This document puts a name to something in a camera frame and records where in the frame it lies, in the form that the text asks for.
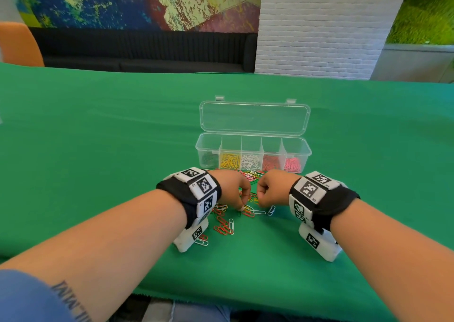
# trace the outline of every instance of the orange chair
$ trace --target orange chair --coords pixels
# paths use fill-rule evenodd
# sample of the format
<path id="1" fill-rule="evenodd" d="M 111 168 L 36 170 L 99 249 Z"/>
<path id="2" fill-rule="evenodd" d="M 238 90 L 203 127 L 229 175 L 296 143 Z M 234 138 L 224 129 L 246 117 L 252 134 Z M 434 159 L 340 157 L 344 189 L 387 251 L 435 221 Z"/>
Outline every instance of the orange chair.
<path id="1" fill-rule="evenodd" d="M 3 62 L 26 67 L 43 67 L 38 44 L 23 23 L 0 22 L 0 49 Z"/>

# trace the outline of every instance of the black sofa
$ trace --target black sofa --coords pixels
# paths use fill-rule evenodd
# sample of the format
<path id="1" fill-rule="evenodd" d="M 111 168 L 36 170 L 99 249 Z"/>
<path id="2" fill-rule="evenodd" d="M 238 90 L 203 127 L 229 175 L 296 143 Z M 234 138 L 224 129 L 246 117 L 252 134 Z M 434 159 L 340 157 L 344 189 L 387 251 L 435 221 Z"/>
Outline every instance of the black sofa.
<path id="1" fill-rule="evenodd" d="M 253 73 L 256 33 L 34 28 L 46 67 L 126 73 Z"/>

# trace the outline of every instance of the green plant wall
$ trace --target green plant wall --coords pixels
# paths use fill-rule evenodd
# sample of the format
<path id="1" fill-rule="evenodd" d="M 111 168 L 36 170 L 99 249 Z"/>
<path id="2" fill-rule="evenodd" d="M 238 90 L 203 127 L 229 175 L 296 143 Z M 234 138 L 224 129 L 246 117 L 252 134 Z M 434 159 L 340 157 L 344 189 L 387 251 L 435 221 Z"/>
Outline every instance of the green plant wall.
<path id="1" fill-rule="evenodd" d="M 454 0 L 404 0 L 386 42 L 454 45 Z"/>

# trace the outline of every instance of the person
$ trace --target person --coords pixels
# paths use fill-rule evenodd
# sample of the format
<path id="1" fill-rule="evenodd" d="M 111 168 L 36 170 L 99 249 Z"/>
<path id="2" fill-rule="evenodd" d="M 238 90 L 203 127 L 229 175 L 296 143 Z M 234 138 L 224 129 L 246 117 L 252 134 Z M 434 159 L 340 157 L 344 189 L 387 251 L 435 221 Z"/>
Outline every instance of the person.
<path id="1" fill-rule="evenodd" d="M 244 208 L 249 182 L 236 171 L 210 174 L 221 187 L 219 203 Z M 299 178 L 266 173 L 258 182 L 259 205 L 288 205 Z M 0 321 L 106 321 L 186 224 L 182 203 L 155 189 L 26 250 L 0 266 Z M 360 199 L 330 227 L 399 320 L 454 321 L 453 251 Z"/>

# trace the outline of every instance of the hand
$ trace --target hand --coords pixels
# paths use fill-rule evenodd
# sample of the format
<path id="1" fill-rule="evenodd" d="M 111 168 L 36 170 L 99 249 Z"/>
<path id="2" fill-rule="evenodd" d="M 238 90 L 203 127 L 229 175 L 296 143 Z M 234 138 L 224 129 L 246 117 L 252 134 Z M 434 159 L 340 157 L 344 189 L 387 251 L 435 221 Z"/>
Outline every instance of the hand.
<path id="1" fill-rule="evenodd" d="M 301 176 L 273 169 L 258 180 L 257 197 L 260 207 L 288 205 L 290 188 Z"/>
<path id="2" fill-rule="evenodd" d="M 229 205 L 239 211 L 244 210 L 244 205 L 247 204 L 251 193 L 249 181 L 235 170 L 210 170 L 209 173 L 218 180 L 222 189 L 221 199 L 218 203 Z M 239 187 L 242 189 L 241 198 L 238 194 Z"/>

